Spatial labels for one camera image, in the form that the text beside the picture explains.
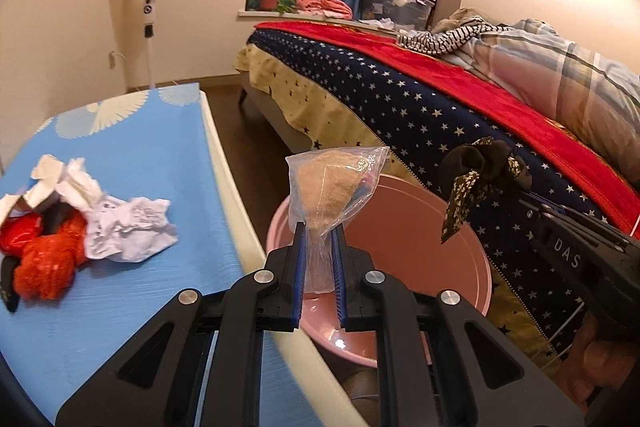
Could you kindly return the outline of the person's right hand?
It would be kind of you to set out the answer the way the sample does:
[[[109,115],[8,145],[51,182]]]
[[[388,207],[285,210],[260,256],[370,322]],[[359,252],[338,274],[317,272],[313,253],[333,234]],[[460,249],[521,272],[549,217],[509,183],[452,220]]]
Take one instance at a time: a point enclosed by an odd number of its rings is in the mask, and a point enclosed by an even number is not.
[[[567,359],[554,381],[582,411],[597,388],[618,390],[638,360],[639,349],[628,343],[614,343],[598,337],[599,323],[592,313],[585,315]]]

